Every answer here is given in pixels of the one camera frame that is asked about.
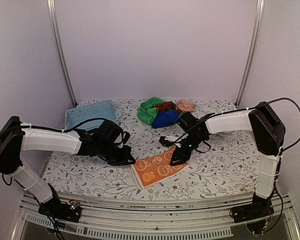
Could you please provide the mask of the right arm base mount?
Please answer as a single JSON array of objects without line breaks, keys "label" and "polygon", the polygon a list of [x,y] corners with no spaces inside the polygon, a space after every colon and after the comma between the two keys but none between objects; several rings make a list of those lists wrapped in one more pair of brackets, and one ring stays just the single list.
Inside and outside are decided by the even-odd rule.
[{"label": "right arm base mount", "polygon": [[235,223],[242,223],[262,218],[260,221],[254,221],[246,225],[248,231],[253,235],[264,234],[274,209],[272,207],[271,196],[261,198],[255,193],[252,196],[252,203],[235,206],[230,209],[229,216],[233,218]]}]

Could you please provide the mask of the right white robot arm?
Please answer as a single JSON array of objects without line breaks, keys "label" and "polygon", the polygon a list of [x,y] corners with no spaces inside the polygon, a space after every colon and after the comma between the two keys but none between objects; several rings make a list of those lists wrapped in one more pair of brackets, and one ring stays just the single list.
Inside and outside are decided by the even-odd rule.
[{"label": "right white robot arm", "polygon": [[268,102],[262,101],[253,107],[230,110],[220,113],[208,113],[201,118],[191,112],[183,113],[178,122],[183,135],[171,140],[175,150],[170,166],[187,163],[193,152],[203,155],[200,144],[212,149],[208,142],[211,136],[226,136],[235,132],[249,134],[259,157],[259,172],[254,194],[259,198],[249,206],[252,218],[259,218],[268,210],[268,199],[275,189],[279,176],[279,162],[283,153],[286,128]]}]

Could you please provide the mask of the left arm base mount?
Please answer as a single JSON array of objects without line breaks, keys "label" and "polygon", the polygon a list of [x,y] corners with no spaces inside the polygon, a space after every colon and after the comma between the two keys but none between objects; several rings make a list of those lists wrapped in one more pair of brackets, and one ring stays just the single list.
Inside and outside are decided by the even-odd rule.
[{"label": "left arm base mount", "polygon": [[74,200],[61,202],[58,194],[53,192],[52,199],[40,204],[38,213],[52,219],[78,223],[81,217],[82,208],[80,207],[80,204]]}]

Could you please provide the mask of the orange bunny towel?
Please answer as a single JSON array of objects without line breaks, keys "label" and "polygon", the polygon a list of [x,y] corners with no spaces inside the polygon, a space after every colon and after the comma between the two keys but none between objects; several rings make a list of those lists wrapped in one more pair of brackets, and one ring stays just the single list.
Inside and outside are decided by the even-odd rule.
[{"label": "orange bunny towel", "polygon": [[176,166],[170,165],[174,151],[175,147],[171,147],[161,154],[135,161],[130,168],[130,174],[138,189],[143,190],[161,183],[189,167],[187,162]]}]

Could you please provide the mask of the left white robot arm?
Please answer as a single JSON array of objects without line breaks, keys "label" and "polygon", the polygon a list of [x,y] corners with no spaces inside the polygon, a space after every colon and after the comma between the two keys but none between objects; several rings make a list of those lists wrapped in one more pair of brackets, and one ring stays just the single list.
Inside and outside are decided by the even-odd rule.
[{"label": "left white robot arm", "polygon": [[18,116],[12,116],[0,131],[0,173],[20,183],[53,217],[60,217],[64,205],[54,188],[22,162],[21,152],[97,156],[111,166],[135,164],[132,149],[126,144],[130,134],[111,120],[100,117],[99,121],[101,125],[91,130],[82,129],[81,123],[70,129],[54,129],[24,123]]}]

